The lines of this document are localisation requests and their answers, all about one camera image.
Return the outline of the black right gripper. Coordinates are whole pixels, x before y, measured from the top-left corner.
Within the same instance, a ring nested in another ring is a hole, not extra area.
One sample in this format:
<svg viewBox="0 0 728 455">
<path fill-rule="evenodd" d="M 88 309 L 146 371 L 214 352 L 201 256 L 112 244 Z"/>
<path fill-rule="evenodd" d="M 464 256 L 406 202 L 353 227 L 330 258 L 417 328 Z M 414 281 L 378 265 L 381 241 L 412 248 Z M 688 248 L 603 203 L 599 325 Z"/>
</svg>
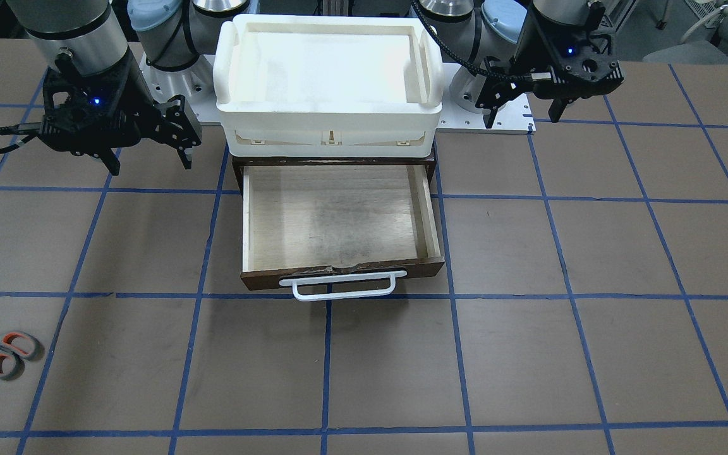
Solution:
<svg viewBox="0 0 728 455">
<path fill-rule="evenodd" d="M 43 84 L 44 116 L 38 138 L 57 152 L 95 155 L 112 176 L 121 163 L 112 148 L 132 147 L 148 137 L 176 150 L 193 167 L 202 125 L 185 96 L 154 102 L 132 52 L 109 69 L 84 76 L 72 52 L 55 55 Z"/>
</svg>

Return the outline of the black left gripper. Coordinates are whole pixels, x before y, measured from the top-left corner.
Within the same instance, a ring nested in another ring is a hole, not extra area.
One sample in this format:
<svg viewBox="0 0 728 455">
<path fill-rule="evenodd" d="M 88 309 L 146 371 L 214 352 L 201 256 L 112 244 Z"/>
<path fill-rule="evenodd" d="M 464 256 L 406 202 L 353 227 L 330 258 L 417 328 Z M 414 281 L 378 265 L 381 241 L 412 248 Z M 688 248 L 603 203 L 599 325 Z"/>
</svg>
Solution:
<svg viewBox="0 0 728 455">
<path fill-rule="evenodd" d="M 513 75 L 532 75 L 531 90 L 552 100 L 548 116 L 561 120 L 568 100 L 606 95 L 624 81 L 616 34 L 604 24 L 604 5 L 529 5 L 512 58 Z M 520 83 L 483 78 L 475 106 L 492 129 L 497 113 L 523 94 Z"/>
</svg>

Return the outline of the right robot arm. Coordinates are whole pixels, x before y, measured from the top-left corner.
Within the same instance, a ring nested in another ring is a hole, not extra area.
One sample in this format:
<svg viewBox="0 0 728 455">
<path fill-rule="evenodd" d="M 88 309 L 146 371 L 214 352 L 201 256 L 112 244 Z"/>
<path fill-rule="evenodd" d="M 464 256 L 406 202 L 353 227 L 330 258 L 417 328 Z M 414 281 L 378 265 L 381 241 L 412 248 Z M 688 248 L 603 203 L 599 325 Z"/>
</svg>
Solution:
<svg viewBox="0 0 728 455">
<path fill-rule="evenodd" d="M 9 7 L 48 61 L 40 122 L 2 128 L 57 152 L 90 156 L 119 174 L 115 150 L 144 139 L 176 150 L 186 169 L 202 144 L 221 26 L 250 1 L 127 1 L 138 59 L 116 1 L 11 1 Z"/>
</svg>

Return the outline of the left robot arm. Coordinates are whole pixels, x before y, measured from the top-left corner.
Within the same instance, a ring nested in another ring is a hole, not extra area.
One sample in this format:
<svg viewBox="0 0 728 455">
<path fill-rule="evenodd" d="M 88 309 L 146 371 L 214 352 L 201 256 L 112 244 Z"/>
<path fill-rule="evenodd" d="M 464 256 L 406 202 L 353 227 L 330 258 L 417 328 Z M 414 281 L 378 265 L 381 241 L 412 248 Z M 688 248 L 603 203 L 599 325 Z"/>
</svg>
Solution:
<svg viewBox="0 0 728 455">
<path fill-rule="evenodd" d="M 443 58 L 440 128 L 531 133 L 526 96 L 549 100 L 549 121 L 624 81 L 601 1 L 413 1 Z"/>
</svg>

